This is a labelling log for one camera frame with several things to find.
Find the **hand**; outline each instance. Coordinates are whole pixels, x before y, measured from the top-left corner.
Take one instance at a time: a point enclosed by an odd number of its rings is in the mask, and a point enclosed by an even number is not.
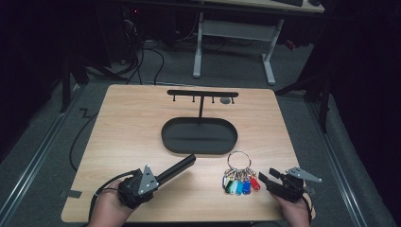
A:
[[[289,227],[309,227],[309,211],[302,199],[296,202],[286,201],[273,193],[270,194],[277,200],[283,212],[283,216]]]
[[[121,181],[117,180],[110,183],[108,188],[117,189],[120,183]],[[120,202],[116,190],[105,189],[97,199],[88,227],[120,227],[133,211]]]

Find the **green key tag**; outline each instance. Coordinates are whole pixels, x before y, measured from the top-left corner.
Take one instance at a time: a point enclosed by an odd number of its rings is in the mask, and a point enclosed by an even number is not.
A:
[[[233,182],[234,182],[233,180],[230,180],[230,181],[228,181],[227,185],[225,186],[224,191],[226,194],[230,194],[230,188],[231,188],[231,185],[233,184]]]

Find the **metal key ring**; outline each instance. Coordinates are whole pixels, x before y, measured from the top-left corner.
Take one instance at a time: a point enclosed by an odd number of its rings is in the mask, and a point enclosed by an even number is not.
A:
[[[235,151],[232,151],[232,152],[228,155],[228,157],[227,157],[227,165],[228,165],[228,167],[229,167],[230,169],[237,169],[237,168],[234,168],[234,167],[232,167],[232,166],[230,165],[230,157],[231,157],[231,155],[234,154],[234,153],[243,153],[243,154],[245,154],[245,155],[247,156],[248,160],[250,161],[249,165],[248,165],[247,167],[245,167],[245,168],[239,169],[240,171],[245,170],[245,169],[251,167],[252,161],[251,161],[250,156],[249,156],[246,152],[244,152],[244,151],[242,151],[242,150],[235,150]]]

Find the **gray carpet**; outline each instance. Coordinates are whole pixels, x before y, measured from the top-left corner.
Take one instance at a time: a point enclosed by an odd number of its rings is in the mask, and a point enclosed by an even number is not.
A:
[[[216,45],[206,46],[210,49]],[[301,47],[290,51],[278,45],[271,59],[276,85],[267,84],[264,69],[257,55],[233,52],[229,45],[219,50],[203,52],[202,75],[200,79],[192,78],[194,46],[177,46],[172,49],[164,45],[154,50],[162,53],[164,67],[158,75],[161,83],[177,83],[198,86],[269,88],[278,90],[295,82],[305,64],[313,46]],[[153,51],[145,51],[144,61],[140,68],[144,83],[152,83],[162,58]],[[138,84],[136,74],[131,84]],[[80,226],[81,223],[64,223],[61,221],[61,210],[65,198],[60,197],[62,190],[71,187],[75,171],[69,163],[70,148],[78,132],[88,121],[83,116],[97,113],[105,92],[110,84],[115,83],[105,78],[91,77],[90,83],[80,88],[81,94],[65,117],[59,133],[54,137],[50,150],[41,164],[34,181],[16,207],[9,226]],[[322,183],[307,183],[316,194],[312,196],[317,211],[312,226],[354,226],[353,218],[343,200],[335,172],[326,153],[326,146],[321,132],[316,126],[316,119],[310,111],[310,105],[304,103],[302,92],[279,96],[278,101],[288,128],[291,142],[303,169],[323,179]],[[29,161],[51,128],[54,120],[60,116],[61,87],[58,86],[52,99],[46,103],[32,118],[26,130],[9,157],[0,165],[2,190],[0,204],[7,201],[14,186],[24,173]],[[81,155],[89,139],[92,121],[82,132],[72,150],[73,165],[78,166]],[[334,151],[339,158],[347,179],[356,192],[356,199],[367,226],[395,226],[389,212],[382,204],[375,191],[375,186],[367,175],[363,164],[358,159],[346,130],[344,129],[333,99],[330,100],[330,112],[327,118],[328,134]],[[254,223],[254,226],[286,226],[283,221]],[[225,226],[224,223],[202,223],[201,226]]]

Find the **key chain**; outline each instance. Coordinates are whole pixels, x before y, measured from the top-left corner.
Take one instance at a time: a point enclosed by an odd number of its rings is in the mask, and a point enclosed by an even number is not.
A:
[[[230,164],[230,157],[234,153],[245,154],[249,160],[248,166],[245,168],[236,168]],[[222,187],[224,192],[229,195],[249,195],[251,194],[251,188],[258,191],[260,189],[260,184],[257,182],[256,172],[251,169],[252,160],[250,156],[241,150],[232,151],[227,157],[228,169],[225,170],[222,180]]]

